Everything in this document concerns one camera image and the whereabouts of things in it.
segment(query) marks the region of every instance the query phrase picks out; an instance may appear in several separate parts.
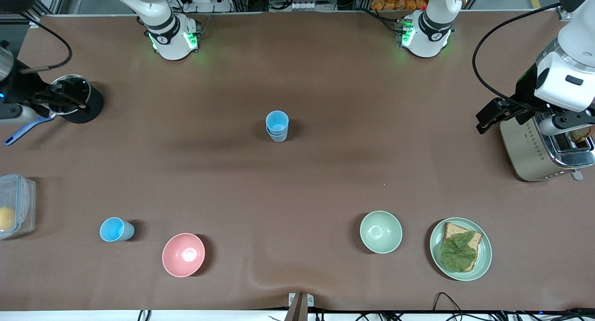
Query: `blue handle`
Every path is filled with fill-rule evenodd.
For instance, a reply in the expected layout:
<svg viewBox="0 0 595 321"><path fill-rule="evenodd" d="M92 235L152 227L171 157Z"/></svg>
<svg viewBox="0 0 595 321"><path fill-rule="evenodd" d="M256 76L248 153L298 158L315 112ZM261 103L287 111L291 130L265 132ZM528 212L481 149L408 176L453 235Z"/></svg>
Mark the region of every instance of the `blue handle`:
<svg viewBox="0 0 595 321"><path fill-rule="evenodd" d="M52 121L54 116L55 115L48 118L39 116L35 118L35 120L33 120L32 122L27 122L27 124L21 126L21 128L17 129L15 133L13 133L10 137L4 140L4 145L12 145L13 143L17 142L18 139L23 137L23 135L28 133L28 131L32 130L33 127L37 126L38 124L43 124L44 122Z"/></svg>

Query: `stacked blue cups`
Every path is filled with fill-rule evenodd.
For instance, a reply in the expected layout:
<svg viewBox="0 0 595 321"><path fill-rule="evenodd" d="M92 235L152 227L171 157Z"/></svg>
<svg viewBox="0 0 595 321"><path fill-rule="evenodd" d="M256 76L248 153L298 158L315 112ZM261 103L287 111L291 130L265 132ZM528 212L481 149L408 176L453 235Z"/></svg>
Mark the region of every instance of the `stacked blue cups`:
<svg viewBox="0 0 595 321"><path fill-rule="evenodd" d="M266 132L271 139L281 143L287 139L289 130L289 117L284 111L272 111L266 116Z"/></svg>

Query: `pink bowl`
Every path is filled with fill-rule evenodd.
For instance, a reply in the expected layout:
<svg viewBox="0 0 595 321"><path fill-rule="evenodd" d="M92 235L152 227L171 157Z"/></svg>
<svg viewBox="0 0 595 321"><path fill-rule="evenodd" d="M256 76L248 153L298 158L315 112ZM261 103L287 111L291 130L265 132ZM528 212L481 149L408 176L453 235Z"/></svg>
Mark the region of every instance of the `pink bowl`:
<svg viewBox="0 0 595 321"><path fill-rule="evenodd" d="M194 274L205 261L205 245L198 236L182 233L172 237L161 256L163 267L174 277Z"/></svg>

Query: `plate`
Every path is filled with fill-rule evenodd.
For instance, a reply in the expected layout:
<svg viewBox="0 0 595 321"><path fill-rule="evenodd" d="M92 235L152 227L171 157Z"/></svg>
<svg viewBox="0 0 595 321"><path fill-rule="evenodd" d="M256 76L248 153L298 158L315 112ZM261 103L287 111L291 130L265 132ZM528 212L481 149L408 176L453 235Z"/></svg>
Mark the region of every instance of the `plate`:
<svg viewBox="0 0 595 321"><path fill-rule="evenodd" d="M448 270L444 265L442 265L442 262L440 261L440 245L442 245L442 239L444 239L444 226L446 226L447 222L480 232L483 235L482 239L480 240L479 247L477 248L476 264L474 265L473 270L469 272L454 272L452 270ZM434 230L432 230L432 234L430 236L430 253L432 254L432 258L434 259L434 262L438 268L440 268L440 270L448 277L458 281L474 281L477 278L483 276L491 265L491 243L489 242L489 238L487 238L487 234L485 234L483 229L478 226L478 224L462 217L450 217L436 224L436 227Z"/></svg>

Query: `transparent food container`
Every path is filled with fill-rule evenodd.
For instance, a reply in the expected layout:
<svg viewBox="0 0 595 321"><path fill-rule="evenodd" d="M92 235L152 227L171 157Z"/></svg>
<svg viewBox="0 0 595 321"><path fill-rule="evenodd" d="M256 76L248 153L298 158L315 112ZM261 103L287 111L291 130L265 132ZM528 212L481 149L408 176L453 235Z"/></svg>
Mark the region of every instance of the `transparent food container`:
<svg viewBox="0 0 595 321"><path fill-rule="evenodd" d="M17 174L0 177L0 239L35 228L35 182Z"/></svg>

